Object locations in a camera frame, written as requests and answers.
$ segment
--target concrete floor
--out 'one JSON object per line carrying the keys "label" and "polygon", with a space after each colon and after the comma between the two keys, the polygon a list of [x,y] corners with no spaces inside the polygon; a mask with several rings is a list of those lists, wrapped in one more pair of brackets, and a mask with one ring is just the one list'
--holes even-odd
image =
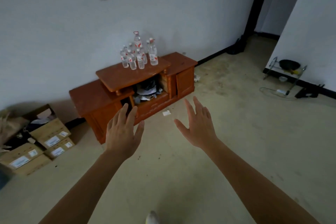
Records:
{"label": "concrete floor", "polygon": [[[233,151],[319,222],[336,223],[336,101],[261,93],[260,87],[288,86],[262,80],[275,44],[254,37],[246,52],[200,65],[201,80],[187,99],[196,95],[208,107],[218,137]],[[159,112],[145,121],[139,149],[108,185],[90,223],[142,224],[152,209],[163,224],[254,223],[221,172],[175,128],[175,118],[187,123],[183,101],[168,109],[170,116]],[[0,191],[1,223],[39,222],[103,152],[87,124],[72,132],[79,141],[72,150]]]}

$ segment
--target hand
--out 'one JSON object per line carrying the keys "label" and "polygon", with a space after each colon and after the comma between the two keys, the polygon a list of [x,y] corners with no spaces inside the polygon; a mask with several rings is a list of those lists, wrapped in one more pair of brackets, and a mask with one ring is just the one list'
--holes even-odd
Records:
{"label": "hand", "polygon": [[184,99],[188,112],[189,128],[186,128],[179,120],[174,120],[174,122],[182,135],[193,146],[204,149],[209,141],[217,140],[218,138],[216,136],[208,108],[203,107],[196,97],[193,99],[196,113],[189,101]]}
{"label": "hand", "polygon": [[137,107],[133,107],[126,118],[127,108],[128,104],[126,103],[109,121],[106,131],[105,152],[120,157],[122,161],[131,157],[137,150],[145,128],[145,122],[142,120],[135,134],[133,134],[134,117]]}

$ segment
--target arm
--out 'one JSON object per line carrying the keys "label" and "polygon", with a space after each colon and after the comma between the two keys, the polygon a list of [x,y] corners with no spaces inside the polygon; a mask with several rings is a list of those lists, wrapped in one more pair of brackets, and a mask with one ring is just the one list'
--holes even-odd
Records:
{"label": "arm", "polygon": [[189,128],[174,120],[192,145],[201,148],[229,181],[257,224],[318,223],[305,209],[230,150],[216,136],[211,115],[194,97],[195,110],[185,99]]}
{"label": "arm", "polygon": [[133,134],[137,107],[126,118],[125,104],[107,125],[106,150],[85,175],[40,221],[40,224],[85,224],[88,223],[100,197],[121,164],[138,148],[144,121]]}

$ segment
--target black pan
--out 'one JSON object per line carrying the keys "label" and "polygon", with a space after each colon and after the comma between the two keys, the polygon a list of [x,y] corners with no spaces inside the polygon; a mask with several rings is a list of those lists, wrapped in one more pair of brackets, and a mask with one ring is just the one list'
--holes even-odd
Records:
{"label": "black pan", "polygon": [[283,70],[286,71],[295,71],[301,66],[300,63],[289,59],[280,60],[279,65]]}

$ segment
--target baseboard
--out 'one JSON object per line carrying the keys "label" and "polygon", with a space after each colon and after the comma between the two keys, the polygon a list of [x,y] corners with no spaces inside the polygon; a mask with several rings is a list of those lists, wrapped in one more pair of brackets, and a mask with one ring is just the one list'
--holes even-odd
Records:
{"label": "baseboard", "polygon": [[[266,74],[268,71],[269,71],[268,68],[264,68],[263,73]],[[275,78],[279,78],[280,76],[287,77],[288,78],[287,81],[291,82],[291,83],[293,83],[295,81],[294,77],[291,77],[291,76],[288,76],[288,75],[276,72],[274,70],[269,71],[268,75],[270,75],[272,77],[275,77]],[[314,84],[312,84],[310,82],[305,82],[305,81],[302,81],[302,80],[298,80],[297,83],[296,83],[296,85],[300,86],[300,87],[303,87],[303,88],[309,88],[311,86],[314,86]],[[328,90],[328,89],[322,88],[320,90],[320,94],[325,95],[325,96],[330,97],[330,98],[333,98],[333,99],[336,99],[336,92],[332,91],[332,90]]]}
{"label": "baseboard", "polygon": [[277,40],[277,41],[280,38],[279,35],[274,35],[274,34],[264,33],[264,32],[256,32],[256,31],[254,31],[254,34],[257,34],[258,36],[262,36],[262,37],[265,37],[265,38],[274,39],[274,40]]}
{"label": "baseboard", "polygon": [[207,61],[209,61],[209,60],[211,60],[211,59],[213,59],[213,58],[215,58],[215,57],[217,57],[217,56],[219,56],[219,55],[221,55],[221,54],[227,52],[228,49],[229,49],[231,46],[229,46],[229,47],[227,47],[227,48],[225,48],[225,49],[222,49],[221,51],[216,52],[216,53],[214,53],[214,54],[212,54],[212,55],[210,55],[210,56],[207,56],[207,57],[204,58],[204,59],[201,59],[200,61],[198,61],[197,65],[195,65],[195,67],[197,67],[197,66],[199,66],[199,65],[202,65],[203,63],[205,63],[205,62],[207,62]]}
{"label": "baseboard", "polygon": [[76,118],[74,120],[70,120],[67,123],[65,123],[65,126],[67,129],[72,129],[82,123],[86,122],[85,118]]}

